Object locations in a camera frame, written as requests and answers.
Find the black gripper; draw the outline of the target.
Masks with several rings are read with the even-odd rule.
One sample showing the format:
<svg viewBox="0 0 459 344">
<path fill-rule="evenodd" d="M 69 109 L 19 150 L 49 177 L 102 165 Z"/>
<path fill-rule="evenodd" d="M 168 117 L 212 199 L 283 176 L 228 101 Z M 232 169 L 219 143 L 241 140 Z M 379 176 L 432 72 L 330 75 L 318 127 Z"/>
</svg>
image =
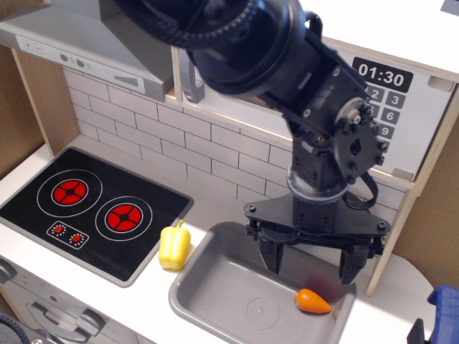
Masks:
<svg viewBox="0 0 459 344">
<path fill-rule="evenodd" d="M 345 201 L 313 204 L 291 193 L 254 201 L 244 207 L 247 232 L 257 240 L 265 267 L 279 274 L 285 244 L 310 244 L 341 250 L 342 285 L 354 283 L 368 258 L 381 254 L 390 223 L 367 210 L 350 208 Z"/>
</svg>

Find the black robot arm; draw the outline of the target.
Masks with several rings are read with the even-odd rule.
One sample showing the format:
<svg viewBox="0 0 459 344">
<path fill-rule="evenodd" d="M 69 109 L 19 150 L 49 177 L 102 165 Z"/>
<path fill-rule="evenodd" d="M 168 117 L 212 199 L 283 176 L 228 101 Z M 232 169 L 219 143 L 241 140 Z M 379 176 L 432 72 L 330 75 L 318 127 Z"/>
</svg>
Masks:
<svg viewBox="0 0 459 344">
<path fill-rule="evenodd" d="M 298 1 L 119 1 L 145 32 L 183 49 L 204 83 L 224 95 L 256 97 L 282 113 L 293 137 L 289 193 L 249 203 L 247 233 L 265 266 L 279 273 L 286 244 L 341 251 L 339 277 L 351 284 L 384 250 L 389 224 L 375 201 L 349 191 L 387 145 L 365 81 L 321 39 L 320 17 Z"/>
</svg>

